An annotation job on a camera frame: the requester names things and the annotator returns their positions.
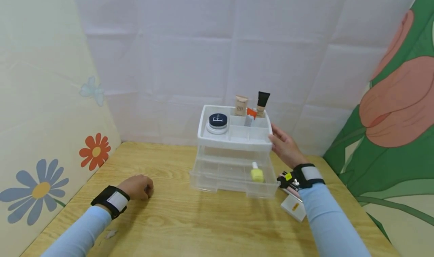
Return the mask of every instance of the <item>white backdrop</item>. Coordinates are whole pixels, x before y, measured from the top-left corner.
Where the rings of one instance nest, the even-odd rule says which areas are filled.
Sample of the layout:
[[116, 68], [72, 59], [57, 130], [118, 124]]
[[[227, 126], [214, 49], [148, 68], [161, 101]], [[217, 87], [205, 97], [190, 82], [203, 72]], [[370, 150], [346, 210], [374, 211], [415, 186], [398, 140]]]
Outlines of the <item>white backdrop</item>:
[[122, 140], [194, 145], [203, 104], [266, 106], [322, 155], [413, 0], [76, 0]]

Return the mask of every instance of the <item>orange flower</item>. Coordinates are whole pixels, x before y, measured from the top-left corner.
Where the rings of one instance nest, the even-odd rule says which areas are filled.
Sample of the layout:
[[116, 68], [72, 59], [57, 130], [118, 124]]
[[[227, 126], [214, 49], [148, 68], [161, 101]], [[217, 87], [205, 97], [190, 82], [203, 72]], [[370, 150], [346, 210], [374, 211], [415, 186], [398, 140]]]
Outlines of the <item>orange flower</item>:
[[413, 25], [413, 20], [414, 20], [414, 13], [413, 11], [409, 10], [405, 14], [404, 18], [402, 19], [401, 25], [399, 26], [398, 31], [393, 37], [393, 40], [390, 43], [389, 48], [386, 51], [386, 54], [384, 55], [383, 59], [380, 60], [380, 63], [377, 66], [377, 69], [375, 70], [374, 74], [372, 74], [371, 80], [377, 77], [377, 75], [380, 74], [380, 72], [384, 69], [384, 67], [395, 56], [396, 52], [399, 50], [402, 43], [404, 42], [405, 37], [407, 36], [408, 31], [411, 28], [411, 25]]
[[102, 164], [109, 158], [108, 152], [111, 150], [108, 138], [105, 136], [101, 139], [101, 134], [97, 133], [95, 140], [91, 135], [86, 137], [85, 143], [89, 148], [80, 149], [80, 156], [84, 157], [81, 163], [82, 168], [84, 168], [89, 162], [89, 170], [92, 171], [96, 166], [101, 167]]
[[386, 147], [417, 139], [434, 124], [434, 57], [406, 61], [363, 96], [359, 108], [366, 137]]

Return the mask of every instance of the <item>yellow nail polish bottle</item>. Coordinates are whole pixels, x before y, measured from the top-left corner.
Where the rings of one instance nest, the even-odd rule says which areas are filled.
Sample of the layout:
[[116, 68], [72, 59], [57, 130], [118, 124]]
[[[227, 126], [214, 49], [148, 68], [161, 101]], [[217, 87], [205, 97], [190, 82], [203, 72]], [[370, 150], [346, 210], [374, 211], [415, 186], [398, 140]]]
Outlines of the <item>yellow nail polish bottle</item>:
[[257, 183], [264, 182], [264, 174], [262, 173], [262, 169], [258, 168], [258, 164], [256, 162], [252, 163], [253, 169], [250, 171], [250, 175], [252, 180]]

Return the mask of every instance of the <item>yellow label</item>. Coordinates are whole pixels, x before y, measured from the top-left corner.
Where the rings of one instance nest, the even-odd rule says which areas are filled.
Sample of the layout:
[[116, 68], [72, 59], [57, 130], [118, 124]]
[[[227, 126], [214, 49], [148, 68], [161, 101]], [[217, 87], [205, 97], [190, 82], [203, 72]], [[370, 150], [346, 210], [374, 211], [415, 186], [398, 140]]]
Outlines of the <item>yellow label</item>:
[[300, 204], [297, 202], [296, 205], [292, 208], [292, 211], [295, 211]]
[[288, 181], [288, 180], [291, 180], [292, 179], [292, 175], [291, 175], [291, 173], [287, 173], [286, 175], [285, 175], [285, 179]]

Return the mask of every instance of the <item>yellow flower center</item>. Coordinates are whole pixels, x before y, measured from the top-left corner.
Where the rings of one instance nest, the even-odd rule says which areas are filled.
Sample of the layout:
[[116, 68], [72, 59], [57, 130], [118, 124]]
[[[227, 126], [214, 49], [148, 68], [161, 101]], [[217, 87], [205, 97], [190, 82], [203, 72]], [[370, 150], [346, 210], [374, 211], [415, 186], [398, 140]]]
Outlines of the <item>yellow flower center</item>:
[[99, 148], [99, 147], [95, 147], [95, 148], [93, 148], [93, 150], [92, 150], [92, 156], [93, 157], [98, 157], [98, 155], [101, 153], [101, 148]]
[[44, 197], [48, 191], [50, 191], [51, 186], [48, 182], [40, 183], [33, 189], [32, 196], [36, 199]]

